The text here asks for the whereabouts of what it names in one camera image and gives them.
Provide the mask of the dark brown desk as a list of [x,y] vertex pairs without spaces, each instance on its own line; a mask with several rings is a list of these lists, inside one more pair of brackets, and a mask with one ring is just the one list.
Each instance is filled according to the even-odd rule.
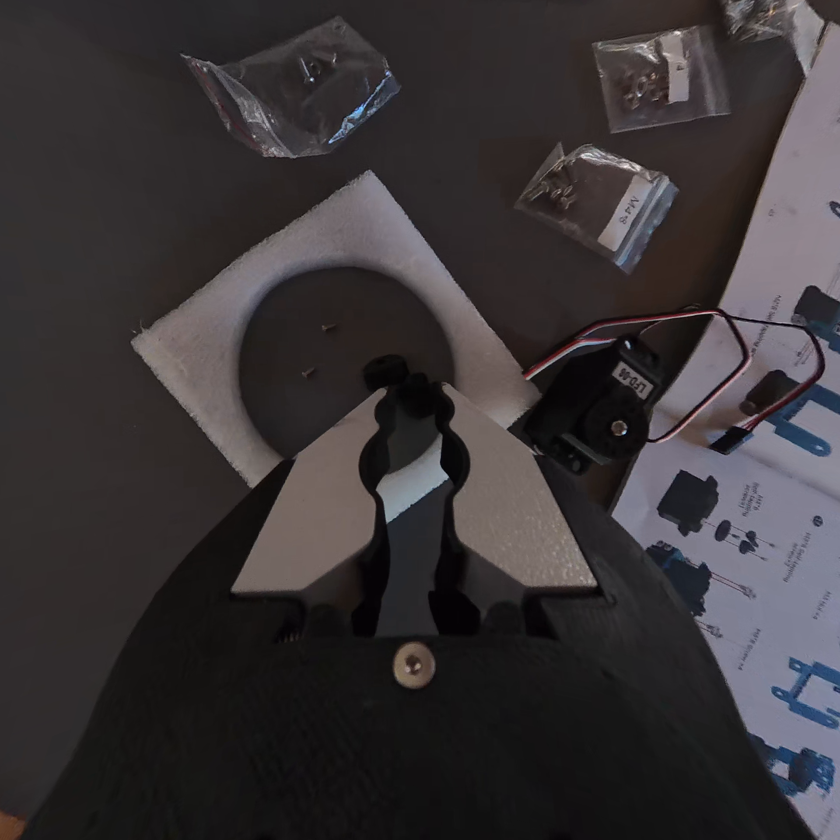
[[[234,140],[181,54],[342,16],[401,92],[302,161]],[[386,185],[521,365],[613,314],[718,302],[802,71],[719,45],[727,117],[610,134],[592,42],[716,2],[2,2],[2,810],[37,813],[153,595],[246,495],[131,347],[358,174]],[[679,194],[638,267],[513,209],[554,145]]]

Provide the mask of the small black plastic part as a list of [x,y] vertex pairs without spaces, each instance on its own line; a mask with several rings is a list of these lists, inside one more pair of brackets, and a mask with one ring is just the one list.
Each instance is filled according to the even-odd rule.
[[399,386],[405,382],[409,373],[406,360],[396,353],[373,358],[362,370],[364,384],[369,392]]
[[397,387],[397,402],[405,415],[417,421],[435,417],[438,409],[439,383],[425,373],[410,373]]

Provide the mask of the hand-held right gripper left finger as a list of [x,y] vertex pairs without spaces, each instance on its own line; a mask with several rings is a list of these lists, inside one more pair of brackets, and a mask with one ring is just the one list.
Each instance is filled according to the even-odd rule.
[[384,501],[394,390],[381,388],[294,458],[231,594],[328,606],[375,634],[390,573]]

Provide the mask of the printed instruction sheet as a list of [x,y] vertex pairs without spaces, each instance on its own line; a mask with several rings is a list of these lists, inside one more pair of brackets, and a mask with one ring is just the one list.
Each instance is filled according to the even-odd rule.
[[829,24],[721,300],[752,362],[637,458],[613,516],[670,577],[771,780],[838,838],[839,35]]

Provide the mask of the white foam square with hole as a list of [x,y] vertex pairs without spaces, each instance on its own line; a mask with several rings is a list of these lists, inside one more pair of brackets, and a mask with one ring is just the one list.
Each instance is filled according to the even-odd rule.
[[434,315],[455,364],[454,386],[504,428],[536,402],[537,386],[480,315],[373,171],[264,239],[132,340],[135,352],[250,489],[281,458],[249,419],[238,355],[256,305],[281,282],[332,267],[377,270]]

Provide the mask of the small clear zip bag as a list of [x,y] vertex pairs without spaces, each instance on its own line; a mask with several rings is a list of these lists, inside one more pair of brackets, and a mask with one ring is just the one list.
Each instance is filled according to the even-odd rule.
[[332,152],[401,90],[388,60],[340,16],[223,65],[182,58],[225,129],[266,158]]

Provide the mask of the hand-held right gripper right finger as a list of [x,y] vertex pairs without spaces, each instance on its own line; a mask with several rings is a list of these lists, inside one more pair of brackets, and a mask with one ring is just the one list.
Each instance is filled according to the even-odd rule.
[[440,634],[477,634],[498,604],[526,627],[543,599],[599,583],[536,455],[452,385],[434,387],[440,465],[451,482],[429,609]]

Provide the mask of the scattered clear screw bags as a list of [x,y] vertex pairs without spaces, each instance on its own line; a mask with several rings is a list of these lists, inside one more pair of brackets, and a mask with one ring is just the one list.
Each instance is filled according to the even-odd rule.
[[[804,73],[826,21],[812,2],[718,2],[735,43],[782,39]],[[611,133],[651,130],[729,115],[728,83],[708,25],[596,41],[592,45]],[[678,188],[653,171],[592,144],[558,143],[520,194],[516,208],[609,259],[630,274]]]

